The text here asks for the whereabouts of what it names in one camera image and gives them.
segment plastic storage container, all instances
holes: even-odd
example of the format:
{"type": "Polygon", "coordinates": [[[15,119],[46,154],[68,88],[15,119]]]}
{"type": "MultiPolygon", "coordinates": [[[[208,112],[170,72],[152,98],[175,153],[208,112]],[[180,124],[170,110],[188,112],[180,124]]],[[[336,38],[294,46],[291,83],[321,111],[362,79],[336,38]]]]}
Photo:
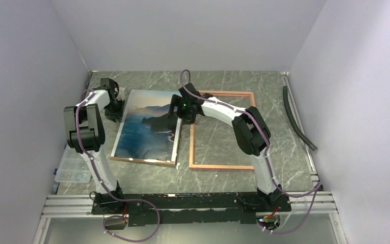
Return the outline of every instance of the plastic storage container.
{"type": "Polygon", "coordinates": [[[75,149],[70,148],[66,144],[65,152],[63,153],[54,180],[68,183],[89,183],[91,179],[92,174],[86,162],[75,149]]]}

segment coastal landscape print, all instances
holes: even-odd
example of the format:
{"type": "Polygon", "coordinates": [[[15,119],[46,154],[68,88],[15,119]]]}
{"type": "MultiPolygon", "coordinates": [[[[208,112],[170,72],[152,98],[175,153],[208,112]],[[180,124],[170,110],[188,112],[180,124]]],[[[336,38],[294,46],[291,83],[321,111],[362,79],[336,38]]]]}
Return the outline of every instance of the coastal landscape print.
{"type": "Polygon", "coordinates": [[[176,163],[181,119],[168,118],[177,91],[132,90],[111,152],[112,160],[170,165],[176,163]]]}

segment gray marble floor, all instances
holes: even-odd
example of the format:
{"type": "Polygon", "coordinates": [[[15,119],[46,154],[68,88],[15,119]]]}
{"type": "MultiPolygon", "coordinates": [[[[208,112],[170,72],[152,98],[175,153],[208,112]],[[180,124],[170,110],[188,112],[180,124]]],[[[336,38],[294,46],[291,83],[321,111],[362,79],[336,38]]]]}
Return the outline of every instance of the gray marble floor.
{"type": "MultiPolygon", "coordinates": [[[[89,87],[101,78],[110,77],[125,87],[125,98],[131,89],[177,90],[180,72],[94,72],[89,87]]],[[[303,145],[293,132],[283,108],[283,83],[278,72],[194,71],[191,81],[198,90],[252,91],[256,106],[271,130],[271,158],[276,176],[287,191],[311,189],[310,170],[303,145]]],[[[220,98],[236,106],[248,106],[248,100],[220,98]]],[[[119,124],[104,120],[106,156],[109,158],[119,124]]],[[[254,191],[253,171],[215,171],[189,169],[189,125],[183,125],[177,167],[143,165],[109,160],[109,165],[124,193],[188,193],[254,191]]],[[[250,165],[249,158],[236,150],[231,127],[199,116],[196,121],[195,161],[202,164],[250,165]]],[[[89,184],[60,184],[58,194],[88,194],[89,184]]]]}

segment black hose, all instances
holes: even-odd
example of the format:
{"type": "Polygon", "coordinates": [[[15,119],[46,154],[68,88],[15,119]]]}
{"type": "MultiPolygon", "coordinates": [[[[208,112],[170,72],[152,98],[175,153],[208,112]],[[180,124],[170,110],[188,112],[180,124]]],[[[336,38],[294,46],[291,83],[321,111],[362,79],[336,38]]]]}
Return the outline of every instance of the black hose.
{"type": "Polygon", "coordinates": [[[305,144],[309,146],[310,149],[313,151],[317,150],[317,147],[307,138],[303,132],[298,128],[297,122],[294,119],[294,115],[292,114],[292,110],[290,109],[290,104],[288,100],[288,87],[285,85],[283,86],[283,105],[285,106],[286,115],[288,115],[290,125],[292,126],[292,129],[295,131],[295,133],[298,135],[298,137],[301,138],[301,140],[304,141],[305,144]]]}

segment mountain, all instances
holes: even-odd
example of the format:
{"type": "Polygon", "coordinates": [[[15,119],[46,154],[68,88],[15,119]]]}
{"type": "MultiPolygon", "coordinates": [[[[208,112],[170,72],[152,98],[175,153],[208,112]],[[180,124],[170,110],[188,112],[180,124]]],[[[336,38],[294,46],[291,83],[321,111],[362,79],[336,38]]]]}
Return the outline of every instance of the mountain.
{"type": "Polygon", "coordinates": [[[159,117],[143,118],[141,123],[150,125],[153,132],[162,132],[164,130],[175,132],[177,127],[177,116],[174,113],[170,118],[168,118],[168,114],[159,117]]]}
{"type": "Polygon", "coordinates": [[[170,105],[164,105],[164,106],[147,106],[144,108],[136,108],[131,109],[131,113],[143,113],[143,114],[154,114],[154,115],[163,115],[168,113],[168,110],[170,109],[170,105]]]}

